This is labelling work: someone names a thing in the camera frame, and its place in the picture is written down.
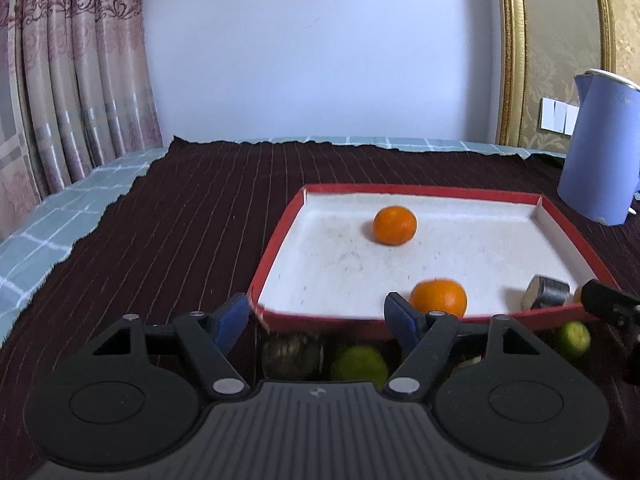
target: beige wallpaper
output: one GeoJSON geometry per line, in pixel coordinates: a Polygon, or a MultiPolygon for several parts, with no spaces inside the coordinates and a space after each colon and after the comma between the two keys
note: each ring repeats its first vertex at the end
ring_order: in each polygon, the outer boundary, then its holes
{"type": "Polygon", "coordinates": [[[574,75],[600,67],[598,0],[525,0],[525,8],[528,61],[520,146],[566,152],[570,137],[538,127],[540,99],[577,105],[574,75]]]}
{"type": "Polygon", "coordinates": [[[616,38],[616,73],[640,83],[640,0],[609,0],[616,38]]]}

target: brown pinstriped fabric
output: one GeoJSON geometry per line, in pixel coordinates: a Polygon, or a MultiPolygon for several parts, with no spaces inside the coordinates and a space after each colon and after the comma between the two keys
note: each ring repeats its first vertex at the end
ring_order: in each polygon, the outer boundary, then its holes
{"type": "MultiPolygon", "coordinates": [[[[640,293],[640,218],[604,228],[558,199],[557,162],[543,156],[401,153],[330,144],[190,144],[168,154],[110,205],[98,228],[52,271],[0,349],[0,478],[39,458],[22,426],[28,391],[56,364],[126,312],[148,323],[212,310],[247,290],[271,232],[303,184],[356,182],[482,187],[546,194],[580,229],[626,290],[640,293]]],[[[255,379],[251,325],[231,361],[255,379]]],[[[620,381],[620,350],[593,327],[586,373],[607,394],[609,433],[598,462],[619,478],[640,470],[640,394],[620,381]]],[[[161,365],[180,371],[169,360],[161,365]]]]}

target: gold frame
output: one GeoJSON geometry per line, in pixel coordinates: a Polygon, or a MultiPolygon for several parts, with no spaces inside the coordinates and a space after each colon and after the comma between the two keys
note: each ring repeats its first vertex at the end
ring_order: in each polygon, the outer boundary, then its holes
{"type": "Polygon", "coordinates": [[[598,13],[600,15],[600,67],[608,72],[615,72],[616,33],[611,0],[598,0],[598,13]]]}
{"type": "Polygon", "coordinates": [[[525,0],[500,0],[502,7],[502,77],[496,142],[518,146],[527,88],[525,0]]]}

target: curtain fold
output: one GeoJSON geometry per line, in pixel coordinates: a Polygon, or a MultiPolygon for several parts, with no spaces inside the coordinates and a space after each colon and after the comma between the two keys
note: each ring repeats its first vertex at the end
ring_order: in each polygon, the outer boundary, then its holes
{"type": "Polygon", "coordinates": [[[143,1],[0,0],[0,126],[0,240],[95,166],[161,146],[143,1]]]}

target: blue kettle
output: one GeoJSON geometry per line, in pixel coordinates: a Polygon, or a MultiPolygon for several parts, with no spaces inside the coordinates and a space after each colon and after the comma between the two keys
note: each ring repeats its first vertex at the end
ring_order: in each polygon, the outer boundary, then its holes
{"type": "Polygon", "coordinates": [[[640,189],[640,86],[597,69],[574,79],[580,110],[558,195],[591,220],[620,225],[640,189]]]}

